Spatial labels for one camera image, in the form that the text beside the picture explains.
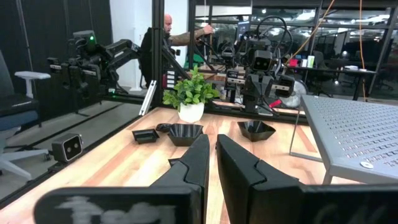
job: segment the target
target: office chair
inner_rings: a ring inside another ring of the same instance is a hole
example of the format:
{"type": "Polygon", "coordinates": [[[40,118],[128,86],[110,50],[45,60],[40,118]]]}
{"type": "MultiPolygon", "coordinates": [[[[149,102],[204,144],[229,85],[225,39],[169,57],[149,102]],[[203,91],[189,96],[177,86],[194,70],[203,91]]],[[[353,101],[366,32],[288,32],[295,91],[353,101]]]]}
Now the office chair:
{"type": "Polygon", "coordinates": [[[49,74],[37,72],[16,72],[15,76],[25,79],[26,96],[14,93],[9,71],[0,51],[0,170],[8,170],[28,180],[32,176],[12,163],[17,159],[44,154],[50,160],[47,149],[5,153],[6,141],[21,129],[23,124],[39,119],[39,102],[33,99],[32,80],[50,78],[49,74]]]}
{"type": "MultiPolygon", "coordinates": [[[[315,66],[320,69],[329,69],[325,65],[325,60],[323,58],[323,53],[319,52],[317,50],[313,51],[313,54],[315,56],[315,66]]],[[[328,73],[328,72],[309,72],[309,85],[308,87],[313,86],[313,94],[314,95],[321,95],[324,94],[327,97],[333,98],[332,94],[329,94],[323,90],[322,84],[324,82],[334,80],[336,76],[333,73],[328,73]]]]}

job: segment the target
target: gray metal table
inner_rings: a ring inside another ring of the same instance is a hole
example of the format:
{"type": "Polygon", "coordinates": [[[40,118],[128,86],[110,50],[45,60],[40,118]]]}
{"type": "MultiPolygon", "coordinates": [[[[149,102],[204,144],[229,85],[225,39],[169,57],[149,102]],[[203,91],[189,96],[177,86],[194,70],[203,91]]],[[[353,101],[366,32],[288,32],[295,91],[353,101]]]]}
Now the gray metal table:
{"type": "MultiPolygon", "coordinates": [[[[398,106],[308,95],[301,104],[326,168],[323,184],[333,176],[398,183],[398,106]]],[[[319,161],[291,149],[292,156],[319,161]]]]}

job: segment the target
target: man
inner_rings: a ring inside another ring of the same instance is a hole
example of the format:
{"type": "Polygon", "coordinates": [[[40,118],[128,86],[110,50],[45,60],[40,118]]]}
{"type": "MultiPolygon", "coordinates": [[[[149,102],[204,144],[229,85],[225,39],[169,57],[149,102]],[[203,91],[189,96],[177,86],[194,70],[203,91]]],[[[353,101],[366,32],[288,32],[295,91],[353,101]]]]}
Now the man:
{"type": "MultiPolygon", "coordinates": [[[[190,42],[190,33],[186,32],[180,35],[170,35],[172,30],[173,19],[169,14],[164,16],[164,37],[171,46],[186,46],[190,42]]],[[[202,29],[195,30],[194,38],[197,39],[202,35],[214,33],[213,28],[209,25],[202,29]]],[[[144,39],[141,44],[141,72],[145,78],[146,87],[149,88],[150,81],[152,80],[152,29],[148,28],[144,39]]]]}

